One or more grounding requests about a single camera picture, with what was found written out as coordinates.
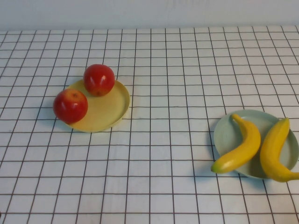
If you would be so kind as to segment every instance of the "black grid line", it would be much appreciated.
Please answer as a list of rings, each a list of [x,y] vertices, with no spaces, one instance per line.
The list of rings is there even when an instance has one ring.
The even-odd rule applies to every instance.
[[[151,40],[152,40],[152,38],[151,38],[151,29],[150,29],[150,58],[151,58]],[[150,84],[150,89],[149,89],[149,105],[150,105],[150,108],[149,108],[149,132],[151,133],[151,103],[152,103],[152,100],[151,100],[151,85],[152,85],[152,81],[151,81],[151,74],[152,74],[152,72],[151,72],[151,61],[150,61],[150,68],[149,68],[149,75],[150,75],[150,77],[149,77],[149,84]],[[151,177],[151,161],[152,161],[152,159],[151,159],[151,134],[149,135],[149,176]],[[150,186],[150,184],[151,184],[151,178],[149,178],[149,224],[151,224],[151,222],[150,222],[150,214],[151,214],[151,203],[150,203],[150,196],[151,196],[151,194],[152,194],[152,192],[151,192],[151,186]]]
[[[112,137],[112,127],[110,128],[110,136],[109,136],[109,146],[108,146],[107,163],[106,163],[106,170],[105,170],[105,182],[104,182],[104,189],[103,189],[103,199],[102,199],[100,224],[102,223],[102,214],[103,214],[103,207],[104,207],[104,197],[105,197],[105,194],[106,194],[105,190],[106,190],[106,182],[107,182],[108,163],[109,163],[108,160],[109,160],[109,156],[110,156],[111,137]]]
[[[194,175],[194,187],[195,187],[195,194],[197,195],[195,169],[194,169],[193,147],[192,147],[192,142],[191,142],[190,118],[189,118],[188,100],[187,100],[187,89],[186,89],[185,70],[184,70],[184,59],[183,59],[183,50],[182,49],[181,49],[181,52],[182,52],[182,64],[183,64],[184,85],[185,85],[185,94],[186,94],[188,129],[189,129],[189,138],[190,138],[190,145],[191,145],[190,149],[191,149],[191,158],[192,158],[192,168],[193,168],[193,175]],[[197,205],[197,213],[198,213],[198,223],[200,224],[199,207],[198,207],[198,198],[197,197],[196,197],[196,205]]]
[[[134,70],[133,70],[133,85],[135,82],[135,64],[136,64],[136,58],[134,59]],[[130,158],[131,156],[131,141],[132,141],[132,119],[130,122],[130,136],[129,136],[129,152],[128,152],[128,157]],[[128,160],[128,176],[130,172],[130,159]],[[125,204],[125,221],[124,224],[127,223],[127,207],[128,207],[128,185],[129,185],[129,177],[127,177],[127,192],[126,192],[126,204]]]
[[[213,49],[213,42],[212,40],[210,41],[211,42],[211,47],[212,47],[212,52],[213,52],[213,56],[214,56],[214,60],[215,60],[215,52],[214,52],[214,49]],[[219,79],[219,76],[218,76],[218,69],[216,67],[216,72],[217,72],[217,78],[218,78],[218,82],[219,82],[219,85],[220,85],[220,79]],[[221,90],[221,87],[220,87],[220,92],[221,92],[221,97],[222,97],[222,101],[223,101],[223,95],[222,95],[222,90]],[[209,127],[209,135],[210,135],[210,141],[212,143],[212,136],[211,136],[211,127],[210,127],[210,123],[208,122],[208,127]],[[214,147],[212,146],[212,152],[213,152],[213,159],[215,159],[214,157]],[[218,191],[220,193],[220,186],[219,186],[219,180],[218,180],[218,174],[216,174],[216,180],[217,180],[217,185],[218,185]],[[220,205],[221,205],[221,211],[222,211],[222,219],[223,219],[223,224],[225,224],[225,218],[224,218],[224,213],[223,213],[223,205],[222,205],[222,199],[221,199],[221,196],[219,195],[219,199],[220,199]]]
[[[168,106],[170,104],[169,100],[169,76],[168,76],[168,67],[167,67],[167,35],[166,35],[166,29],[165,29],[165,54],[166,54],[166,74],[167,74],[167,99],[168,99]],[[170,118],[170,109],[168,108],[168,117]],[[172,211],[173,211],[173,223],[175,224],[176,218],[175,218],[175,204],[174,204],[174,190],[173,190],[173,164],[172,164],[172,148],[171,148],[171,122],[169,119],[169,143],[170,143],[170,158],[171,158],[171,188],[172,188]]]
[[[87,58],[89,58],[89,54],[90,54],[90,48],[89,48],[89,51],[88,51]],[[85,173],[86,173],[86,167],[87,167],[87,162],[88,162],[88,155],[89,155],[89,149],[90,149],[91,140],[92,140],[92,133],[90,133],[89,143],[88,143],[88,148],[87,148],[86,161],[85,161],[85,167],[84,167],[84,175],[83,175],[84,177],[83,177],[83,180],[82,180],[82,185],[81,185],[81,190],[80,190],[80,196],[79,196],[79,202],[78,202],[77,215],[76,215],[76,224],[78,222],[78,214],[79,214],[79,209],[80,209],[81,196],[82,196],[82,190],[83,190],[83,185],[84,185],[84,180],[85,180]]]

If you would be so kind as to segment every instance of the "white wall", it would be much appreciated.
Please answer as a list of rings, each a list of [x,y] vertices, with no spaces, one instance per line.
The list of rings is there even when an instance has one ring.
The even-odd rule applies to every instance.
[[[1,0],[0,30],[299,24],[299,0]]]

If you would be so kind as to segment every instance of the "light green plate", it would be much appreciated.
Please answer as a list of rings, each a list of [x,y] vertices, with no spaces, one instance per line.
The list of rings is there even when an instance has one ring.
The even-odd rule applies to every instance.
[[[278,118],[262,111],[240,110],[232,113],[238,114],[241,118],[249,120],[257,126],[261,134],[261,145],[267,132],[279,121]],[[224,116],[215,127],[214,142],[220,156],[235,149],[242,142],[240,128],[230,117],[232,113]],[[287,168],[292,169],[298,161],[298,156],[298,142],[294,133],[290,130],[281,151],[280,161]],[[259,161],[259,151],[249,162],[236,169],[236,171],[245,176],[268,179]]]

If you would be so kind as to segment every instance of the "toy fruit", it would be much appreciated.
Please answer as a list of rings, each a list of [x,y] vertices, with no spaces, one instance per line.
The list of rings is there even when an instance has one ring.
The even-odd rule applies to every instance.
[[[83,75],[84,87],[93,96],[108,94],[115,83],[114,73],[111,68],[103,64],[89,66]]]
[[[75,123],[87,113],[87,98],[79,90],[65,89],[55,97],[53,110],[55,115],[66,124]]]
[[[214,162],[211,171],[215,173],[227,173],[242,166],[252,159],[261,144],[261,135],[254,123],[242,119],[237,114],[232,114],[231,117],[239,125],[243,141],[237,148],[224,154]]]
[[[260,162],[262,168],[269,178],[277,182],[299,179],[299,173],[290,171],[279,161],[289,130],[289,119],[281,119],[269,130],[261,147]]]

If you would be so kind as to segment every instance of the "yellow plate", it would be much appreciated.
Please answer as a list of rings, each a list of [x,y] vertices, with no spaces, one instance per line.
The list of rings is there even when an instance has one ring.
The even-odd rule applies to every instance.
[[[130,104],[130,94],[126,87],[115,81],[112,90],[105,96],[94,97],[87,92],[83,80],[68,88],[81,91],[87,98],[87,114],[78,122],[68,125],[81,132],[100,132],[118,123],[126,114]]]

